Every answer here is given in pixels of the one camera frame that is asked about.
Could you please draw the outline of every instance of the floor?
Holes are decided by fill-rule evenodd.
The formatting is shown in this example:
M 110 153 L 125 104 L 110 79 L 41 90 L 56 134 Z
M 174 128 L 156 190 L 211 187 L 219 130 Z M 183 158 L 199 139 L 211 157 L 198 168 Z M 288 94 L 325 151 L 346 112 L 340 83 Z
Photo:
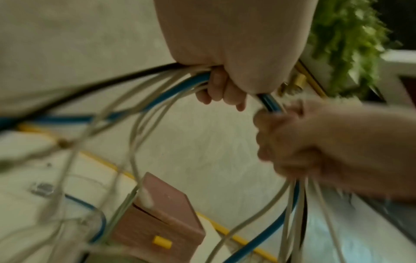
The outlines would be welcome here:
M 111 0 L 2 0 L 0 34 L 2 96 L 82 84 L 172 62 L 150 0 L 122 0 L 117 4 Z M 95 112 L 131 85 L 83 99 L 59 111 Z M 220 103 L 199 105 L 192 97 L 179 101 L 137 154 L 140 169 L 151 171 L 185 192 L 196 210 L 232 228 L 264 206 L 283 184 L 272 167 L 256 157 L 251 118 L 259 107 L 257 102 L 249 101 L 248 109 L 238 113 Z M 85 148 L 111 162 L 121 161 L 132 122 L 90 140 Z M 84 127 L 48 128 L 72 137 Z M 349 218 L 354 213 L 347 202 L 329 194 L 335 208 L 345 205 L 337 216 Z M 285 201 L 280 202 L 243 230 L 241 236 L 253 238 L 274 221 L 284 204 Z M 328 231 L 319 215 L 316 205 L 311 205 L 305 262 L 335 262 Z M 354 214 L 354 220 L 371 229 L 371 238 L 377 236 L 380 229 L 370 224 L 372 218 Z M 345 220 L 340 221 L 345 252 L 351 254 L 349 263 L 394 262 L 382 261 L 378 253 L 385 251 L 376 249 L 359 231 L 353 231 L 353 225 L 345 227 Z M 277 254 L 279 243 L 278 232 L 262 248 Z

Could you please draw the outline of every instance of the brown box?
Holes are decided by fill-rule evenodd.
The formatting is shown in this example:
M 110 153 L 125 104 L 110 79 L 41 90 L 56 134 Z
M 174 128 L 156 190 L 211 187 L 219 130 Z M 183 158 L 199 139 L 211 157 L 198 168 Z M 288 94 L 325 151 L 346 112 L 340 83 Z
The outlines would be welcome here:
M 146 173 L 143 186 L 152 197 L 153 207 L 147 209 L 136 199 L 117 223 L 111 240 L 146 250 L 154 262 L 189 262 L 205 230 L 188 197 L 151 173 Z M 170 241 L 171 247 L 154 244 L 155 237 Z

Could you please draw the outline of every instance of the green plant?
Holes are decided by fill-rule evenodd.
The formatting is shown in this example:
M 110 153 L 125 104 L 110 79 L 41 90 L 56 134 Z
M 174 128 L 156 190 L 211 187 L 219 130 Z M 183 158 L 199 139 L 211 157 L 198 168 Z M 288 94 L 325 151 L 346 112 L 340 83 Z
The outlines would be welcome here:
M 309 43 L 312 56 L 332 67 L 328 94 L 345 94 L 348 72 L 355 68 L 361 93 L 378 78 L 377 63 L 386 51 L 389 30 L 371 7 L 375 0 L 320 0 L 312 22 Z

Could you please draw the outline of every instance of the skin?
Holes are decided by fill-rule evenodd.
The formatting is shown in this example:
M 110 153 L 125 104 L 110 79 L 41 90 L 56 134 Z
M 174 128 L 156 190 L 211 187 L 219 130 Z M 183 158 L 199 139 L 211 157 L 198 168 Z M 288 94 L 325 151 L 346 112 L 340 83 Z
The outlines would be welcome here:
M 197 99 L 246 107 L 283 82 L 305 47 L 317 0 L 154 0 L 173 58 L 217 65 Z M 260 111 L 258 156 L 288 178 L 365 195 L 416 197 L 416 114 L 374 105 L 296 103 Z

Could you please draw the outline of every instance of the cable bundle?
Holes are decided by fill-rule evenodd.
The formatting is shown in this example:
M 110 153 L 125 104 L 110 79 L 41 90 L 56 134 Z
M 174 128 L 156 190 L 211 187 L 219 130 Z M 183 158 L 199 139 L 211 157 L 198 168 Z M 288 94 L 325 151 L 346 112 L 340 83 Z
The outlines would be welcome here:
M 89 125 L 85 128 L 82 132 L 81 136 L 79 136 L 75 140 L 70 141 L 59 141 L 56 145 L 47 147 L 35 153 L 27 154 L 26 156 L 22 156 L 16 159 L 3 159 L 0 160 L 0 173 L 13 169 L 14 167 L 20 166 L 30 160 L 33 159 L 41 159 L 48 157 L 51 154 L 54 154 L 62 149 L 71 149 L 71 153 L 64 164 L 64 168 L 60 173 L 58 184 L 56 186 L 56 191 L 52 194 L 50 200 L 48 201 L 47 205 L 43 207 L 39 211 L 38 222 L 40 224 L 47 224 L 52 222 L 53 216 L 59 210 L 59 207 L 62 202 L 62 193 L 64 192 L 64 186 L 66 179 L 69 175 L 69 171 L 74 164 L 75 158 L 82 148 L 85 141 L 92 136 L 96 136 L 102 133 L 105 130 L 108 130 L 117 124 L 121 123 L 122 121 L 126 120 L 128 117 L 138 114 L 136 121 L 134 122 L 130 137 L 129 137 L 129 150 L 126 153 L 123 161 L 117 166 L 117 172 L 114 176 L 114 179 L 111 183 L 111 187 L 108 190 L 106 196 L 101 200 L 100 204 L 98 205 L 97 209 L 93 209 L 91 213 L 83 218 L 83 222 L 88 225 L 89 222 L 95 220 L 99 215 L 99 211 L 102 211 L 103 208 L 108 205 L 109 202 L 112 200 L 112 196 L 115 194 L 115 190 L 117 188 L 117 181 L 120 177 L 120 174 L 125 170 L 128 163 L 130 163 L 134 179 L 137 182 L 137 195 L 141 199 L 141 202 L 148 206 L 152 206 L 152 200 L 149 194 L 147 193 L 146 189 L 142 187 L 142 177 L 139 173 L 139 169 L 137 167 L 135 161 L 135 153 L 140 149 L 142 144 L 146 141 L 146 139 L 151 135 L 151 133 L 156 129 L 158 124 L 162 121 L 165 114 L 169 111 L 169 109 L 173 106 L 173 104 L 182 97 L 187 95 L 193 94 L 203 87 L 201 84 L 207 83 L 210 76 L 210 68 L 208 66 L 194 66 L 194 67 L 184 67 L 179 64 L 169 64 L 162 67 L 157 67 L 145 71 L 141 71 L 138 73 L 133 73 L 129 75 L 125 75 L 118 78 L 113 78 L 106 81 L 100 81 L 98 83 L 85 85 L 81 88 L 77 88 L 75 92 L 72 94 L 66 95 L 61 97 L 60 99 L 48 103 L 36 110 L 28 112 L 22 116 L 18 117 L 1 117 L 0 118 L 0 132 L 5 131 L 10 128 L 14 128 L 17 124 L 26 122 L 26 121 L 38 121 L 40 123 L 49 123 L 55 121 L 55 123 L 74 123 L 74 122 L 82 122 L 82 123 L 89 123 Z M 184 78 L 187 74 L 193 73 L 196 74 L 188 79 L 179 82 L 182 78 Z M 114 84 L 119 84 L 126 81 L 131 81 L 136 78 L 140 78 L 143 76 L 147 76 L 150 74 L 158 74 L 145 82 L 141 83 L 138 86 L 133 87 L 128 92 L 121 95 L 119 98 L 114 100 L 110 105 L 105 107 L 100 113 L 97 115 L 87 115 L 87 116 L 44 116 L 49 110 L 52 110 L 58 106 L 61 106 L 67 102 L 73 101 L 79 97 L 85 96 L 87 94 L 93 93 L 98 90 L 102 90 Z M 146 98 L 142 101 L 137 103 L 130 109 L 114 112 L 114 109 L 122 104 L 124 101 L 128 100 L 133 95 L 136 95 L 143 90 L 148 89 L 150 86 L 163 82 L 156 90 L 150 93 Z M 20 99 L 29 98 L 30 96 L 24 95 L 22 97 L 14 98 L 14 100 L 18 101 Z M 262 102 L 265 108 L 270 111 L 283 111 L 283 108 L 279 106 L 276 101 L 267 94 L 260 94 L 257 95 L 257 98 Z M 102 121 L 107 120 L 108 122 L 105 124 L 101 124 Z M 242 259 L 245 255 L 251 252 L 254 248 L 256 248 L 260 243 L 265 241 L 271 234 L 273 234 L 277 229 L 283 226 L 283 235 L 282 235 L 282 242 L 279 252 L 279 261 L 284 262 L 288 257 L 288 251 L 291 243 L 293 243 L 293 251 L 292 256 L 289 257 L 288 262 L 292 263 L 300 263 L 302 258 L 302 242 L 305 236 L 306 230 L 306 219 L 307 219 L 307 202 L 306 202 L 306 192 L 305 192 L 305 180 L 300 180 L 299 182 L 289 182 L 286 181 L 283 187 L 278 191 L 276 196 L 259 212 L 257 212 L 254 216 L 250 217 L 233 230 L 230 231 L 228 235 L 226 235 L 220 243 L 214 248 L 210 256 L 208 257 L 206 263 L 209 263 L 213 260 L 216 253 L 219 251 L 221 246 L 230 239 L 234 234 L 238 231 L 249 225 L 250 223 L 257 220 L 263 214 L 265 214 L 270 208 L 272 208 L 283 196 L 287 189 L 289 189 L 289 199 L 287 204 L 287 209 L 283 212 L 277 220 L 272 223 L 265 231 L 259 234 L 256 238 L 254 238 L 250 243 L 244 246 L 241 250 L 234 253 L 228 260 L 225 262 L 227 263 L 234 263 Z M 318 193 L 320 193 L 319 186 L 316 184 Z M 324 208 L 325 204 L 323 199 L 320 200 L 321 206 Z M 295 212 L 294 224 L 292 228 L 289 230 L 289 221 L 290 215 L 292 213 L 292 209 L 298 203 L 298 208 Z M 334 239 L 334 243 L 337 247 L 337 251 L 340 255 L 340 262 L 344 263 L 345 261 L 342 258 L 341 250 L 339 249 L 338 241 L 336 240 L 335 235 L 333 233 L 333 227 L 331 222 L 329 221 L 329 217 L 327 216 L 328 213 L 325 209 L 323 209 L 325 219 L 329 225 L 331 236 Z M 103 247 L 100 245 L 91 245 L 88 244 L 88 240 L 90 240 L 94 233 L 91 230 L 86 231 L 85 229 L 79 229 L 79 231 L 74 231 L 72 237 L 68 240 L 63 240 L 60 237 L 57 237 L 62 228 L 62 224 L 64 224 L 64 220 L 58 221 L 58 227 L 56 230 L 56 234 L 51 236 L 48 239 L 50 243 L 53 241 L 55 243 L 54 253 L 50 257 L 50 262 L 71 262 L 68 261 L 70 259 L 79 259 L 79 256 L 83 252 L 92 252 L 92 253 L 104 253 L 104 254 L 120 254 L 120 255 L 134 255 L 136 257 L 146 259 L 146 252 L 140 251 L 136 248 L 128 248 L 128 247 Z M 34 246 L 43 246 L 43 243 L 35 244 Z M 17 263 L 22 262 L 22 260 L 14 260 L 9 261 L 8 263 Z

